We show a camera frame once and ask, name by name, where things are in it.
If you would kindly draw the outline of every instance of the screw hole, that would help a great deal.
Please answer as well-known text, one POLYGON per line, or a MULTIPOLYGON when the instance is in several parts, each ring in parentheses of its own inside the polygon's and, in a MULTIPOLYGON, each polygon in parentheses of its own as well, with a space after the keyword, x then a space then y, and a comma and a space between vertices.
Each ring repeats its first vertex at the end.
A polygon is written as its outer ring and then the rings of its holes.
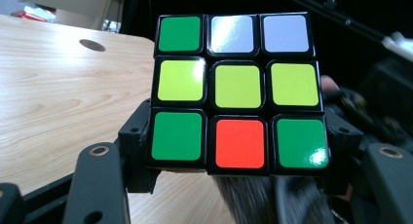
POLYGON ((89 151, 89 155, 91 156, 102 156, 104 154, 106 154, 107 152, 109 152, 109 147, 107 146, 97 146, 93 149, 91 149, 91 151, 89 151))
POLYGON ((130 132, 132 132, 132 133, 136 133, 136 132, 138 132, 139 131, 139 128, 132 128, 132 129, 130 129, 130 132))
POLYGON ((338 129, 338 131, 340 131, 342 133, 350 133, 350 130, 345 129, 345 128, 340 128, 340 129, 338 129))
POLYGON ((391 158, 400 159, 400 158, 403 157, 403 155, 400 152, 398 152, 397 150, 395 150, 393 148, 381 147, 379 149, 379 152, 381 154, 386 155, 386 156, 391 157, 391 158))
POLYGON ((85 224, 94 224, 102 219, 102 213, 100 211, 94 211, 89 213, 85 217, 85 224))

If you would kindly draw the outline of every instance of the green sticker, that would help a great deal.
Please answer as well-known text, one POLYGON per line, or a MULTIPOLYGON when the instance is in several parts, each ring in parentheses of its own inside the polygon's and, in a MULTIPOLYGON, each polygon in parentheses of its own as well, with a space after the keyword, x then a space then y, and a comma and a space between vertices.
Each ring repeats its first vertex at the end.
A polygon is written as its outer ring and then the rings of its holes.
POLYGON ((277 121, 280 163, 285 168, 325 168, 328 151, 319 120, 277 121))
POLYGON ((161 21, 159 50, 196 51, 200 47, 201 20, 198 17, 164 18, 161 21))
POLYGON ((198 113, 160 112, 155 116, 152 157, 196 161, 201 157, 203 120, 198 113))

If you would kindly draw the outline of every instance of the gray fur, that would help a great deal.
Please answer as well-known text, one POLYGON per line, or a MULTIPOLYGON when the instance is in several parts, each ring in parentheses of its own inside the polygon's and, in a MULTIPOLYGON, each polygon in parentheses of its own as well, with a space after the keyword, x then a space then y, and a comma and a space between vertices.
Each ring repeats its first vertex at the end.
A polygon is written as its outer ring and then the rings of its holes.
POLYGON ((238 224, 335 223, 311 177, 213 177, 238 224))

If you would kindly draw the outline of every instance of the rubik's cube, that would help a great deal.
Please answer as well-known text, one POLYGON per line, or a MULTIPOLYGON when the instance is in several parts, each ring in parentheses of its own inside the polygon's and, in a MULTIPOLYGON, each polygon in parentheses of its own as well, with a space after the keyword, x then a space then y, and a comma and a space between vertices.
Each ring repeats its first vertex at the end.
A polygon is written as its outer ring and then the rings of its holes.
POLYGON ((307 13, 160 16, 146 165, 317 175, 329 148, 307 13))

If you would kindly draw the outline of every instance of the wooden table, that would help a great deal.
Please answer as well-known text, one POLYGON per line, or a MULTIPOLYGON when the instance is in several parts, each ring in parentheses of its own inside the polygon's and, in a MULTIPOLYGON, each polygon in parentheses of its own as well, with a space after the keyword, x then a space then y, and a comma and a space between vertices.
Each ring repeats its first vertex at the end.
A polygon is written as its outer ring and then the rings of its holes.
MULTIPOLYGON (((113 142, 150 95, 153 42, 0 16, 0 182, 25 195, 73 172, 78 154, 113 142), (90 50, 80 40, 105 48, 90 50)), ((129 194, 132 223, 234 223, 212 178, 162 172, 129 194)))

